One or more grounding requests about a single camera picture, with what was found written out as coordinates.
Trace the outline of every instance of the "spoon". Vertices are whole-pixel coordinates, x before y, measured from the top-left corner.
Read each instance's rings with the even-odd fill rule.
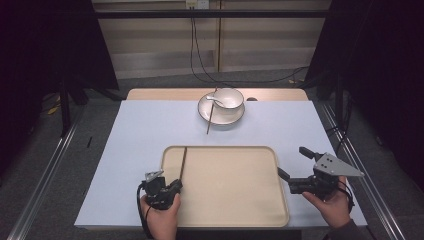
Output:
[[[224,106],[224,103],[223,102],[221,102],[220,100],[218,100],[217,98],[215,98],[215,97],[212,97],[212,96],[206,96],[206,100],[214,100],[214,101],[217,101],[217,102],[219,102],[219,103],[221,103],[221,105],[222,106]]]

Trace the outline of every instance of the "white table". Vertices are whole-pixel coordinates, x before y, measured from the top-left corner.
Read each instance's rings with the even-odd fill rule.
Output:
[[[140,228],[137,186],[145,172],[160,168],[169,146],[268,146],[291,177],[313,173],[314,161],[301,155],[299,146],[334,154],[312,102],[258,101],[245,106],[240,121],[230,127],[212,126],[206,135],[207,122],[197,112],[197,101],[123,101],[75,226]],[[290,213],[284,228],[327,226],[309,202],[284,185]],[[351,217],[359,226],[367,225],[358,204]]]

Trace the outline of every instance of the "hand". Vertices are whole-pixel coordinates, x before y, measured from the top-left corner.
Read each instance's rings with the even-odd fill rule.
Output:
[[[174,203],[168,210],[150,208],[146,195],[141,197],[143,217],[149,225],[150,233],[156,240],[174,240],[177,234],[177,213],[181,205],[180,194],[175,194]]]
[[[346,184],[346,177],[340,176],[339,181]],[[342,183],[339,183],[339,187],[346,189],[346,186]],[[321,212],[322,217],[330,227],[339,228],[350,221],[348,198],[343,192],[335,190],[324,201],[321,201],[321,199],[309,192],[303,192],[302,195]]]

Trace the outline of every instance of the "wooden tabletop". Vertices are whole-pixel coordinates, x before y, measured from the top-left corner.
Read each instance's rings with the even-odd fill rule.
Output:
[[[306,93],[297,88],[237,88],[245,100],[258,101],[308,101]],[[198,100],[213,88],[135,88],[127,100]]]

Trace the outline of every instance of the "white plate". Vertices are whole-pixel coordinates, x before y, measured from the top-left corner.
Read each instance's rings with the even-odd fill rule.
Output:
[[[206,96],[213,96],[213,92],[206,94],[203,96],[199,104],[197,106],[197,109],[199,110],[200,116],[205,119],[206,121],[209,121],[209,116],[212,109],[212,100],[206,100]],[[234,112],[234,113],[228,113],[226,111],[220,111],[218,108],[214,107],[213,113],[212,113],[212,119],[211,123],[216,125],[227,125],[234,122],[237,122],[244,114],[244,104],[240,106],[240,108]]]

